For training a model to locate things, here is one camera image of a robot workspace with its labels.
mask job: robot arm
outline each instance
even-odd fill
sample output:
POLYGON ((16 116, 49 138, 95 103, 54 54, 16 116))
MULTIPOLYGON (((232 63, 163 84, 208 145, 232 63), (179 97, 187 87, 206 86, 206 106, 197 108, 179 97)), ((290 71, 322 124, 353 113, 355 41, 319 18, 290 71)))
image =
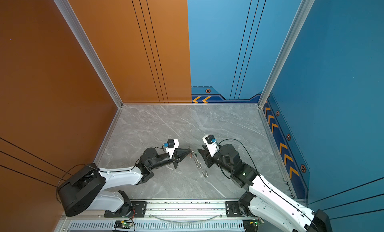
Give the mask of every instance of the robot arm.
POLYGON ((177 139, 165 144, 166 153, 158 154, 156 149, 147 148, 137 164, 132 167, 107 169, 89 164, 57 188, 65 214, 75 216, 85 210, 107 210, 114 217, 129 214, 132 203, 124 191, 110 192, 108 188, 121 185, 135 185, 147 182, 154 176, 153 169, 178 163, 191 153, 191 149, 179 149, 177 139))
POLYGON ((257 169, 240 159, 232 144, 218 145, 213 135, 203 137, 198 149, 207 167, 216 164, 230 173, 230 179, 246 190, 238 201, 243 216, 259 216, 286 232, 332 232, 329 217, 314 212, 278 190, 257 169))

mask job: vent grille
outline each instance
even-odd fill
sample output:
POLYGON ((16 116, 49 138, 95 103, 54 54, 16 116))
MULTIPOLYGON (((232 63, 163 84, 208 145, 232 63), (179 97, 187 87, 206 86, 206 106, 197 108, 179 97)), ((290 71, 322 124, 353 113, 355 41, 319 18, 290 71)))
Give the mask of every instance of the vent grille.
POLYGON ((111 231, 115 224, 114 220, 73 220, 69 231, 111 231))
POLYGON ((222 230, 222 229, 243 229, 243 222, 208 222, 204 224, 196 223, 186 223, 186 224, 177 224, 177 223, 168 223, 168 222, 136 222, 137 231, 145 230, 222 230))
MULTIPOLYGON (((115 220, 72 220, 69 231, 113 231, 115 220)), ((135 221, 136 232, 151 231, 244 231, 242 220, 216 220, 206 223, 178 224, 159 220, 135 221)))

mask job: orange wall panel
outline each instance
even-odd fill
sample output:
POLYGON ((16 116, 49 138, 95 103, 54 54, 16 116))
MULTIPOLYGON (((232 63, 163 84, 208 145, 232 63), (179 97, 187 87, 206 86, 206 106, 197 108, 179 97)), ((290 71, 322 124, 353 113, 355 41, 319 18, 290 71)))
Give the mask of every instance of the orange wall panel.
POLYGON ((190 102, 187 0, 68 1, 123 102, 190 102))
POLYGON ((53 0, 0 0, 0 21, 0 138, 54 165, 0 139, 0 224, 49 232, 53 185, 93 161, 117 107, 53 0))

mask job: orange chevron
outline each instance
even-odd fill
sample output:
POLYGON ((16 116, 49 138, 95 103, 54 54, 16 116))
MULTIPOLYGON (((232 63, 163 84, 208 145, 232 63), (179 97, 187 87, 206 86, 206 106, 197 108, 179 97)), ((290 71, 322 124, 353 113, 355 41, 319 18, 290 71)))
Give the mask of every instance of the orange chevron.
POLYGON ((195 102, 196 104, 198 104, 199 102, 197 102, 196 100, 200 99, 201 96, 197 96, 194 100, 192 100, 192 102, 195 102))
POLYGON ((281 154, 281 148, 282 148, 282 147, 288 149, 287 146, 286 146, 285 144, 280 143, 280 154, 281 154))
POLYGON ((292 180, 292 172, 297 174, 297 176, 300 176, 299 173, 292 167, 289 167, 289 178, 292 180))
POLYGON ((267 110, 271 111, 270 108, 265 108, 265 117, 266 117, 266 111, 267 111, 267 110))
POLYGON ((273 117, 272 115, 268 115, 268 124, 271 124, 271 118, 274 119, 275 117, 273 117))
POLYGON ((206 97, 205 99, 203 99, 203 102, 206 103, 206 104, 208 104, 207 99, 209 99, 210 97, 211 97, 211 96, 208 96, 208 97, 206 97))
POLYGON ((290 156, 288 156, 287 154, 284 154, 284 164, 285 166, 287 166, 287 159, 289 159, 290 161, 293 162, 292 158, 290 156))
POLYGON ((273 127, 279 128, 279 126, 277 126, 277 124, 272 123, 272 133, 273 133, 273 127))

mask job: grey marble floor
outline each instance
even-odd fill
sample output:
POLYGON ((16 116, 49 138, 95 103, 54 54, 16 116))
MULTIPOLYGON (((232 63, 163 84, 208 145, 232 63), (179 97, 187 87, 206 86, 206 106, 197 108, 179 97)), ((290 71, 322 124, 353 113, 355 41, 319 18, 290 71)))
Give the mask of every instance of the grey marble floor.
MULTIPOLYGON (((161 147, 167 139, 179 139, 179 148, 191 146, 195 150, 203 169, 208 171, 207 178, 187 156, 177 169, 173 165, 161 167, 144 184, 115 187, 111 191, 124 190, 132 199, 239 198, 245 190, 224 177, 217 166, 208 169, 198 153, 205 134, 213 134, 218 141, 241 141, 260 173, 290 194, 253 104, 124 105, 99 167, 132 166, 146 148, 161 147)), ((226 143, 233 144, 241 159, 252 165, 241 144, 222 144, 226 143)))

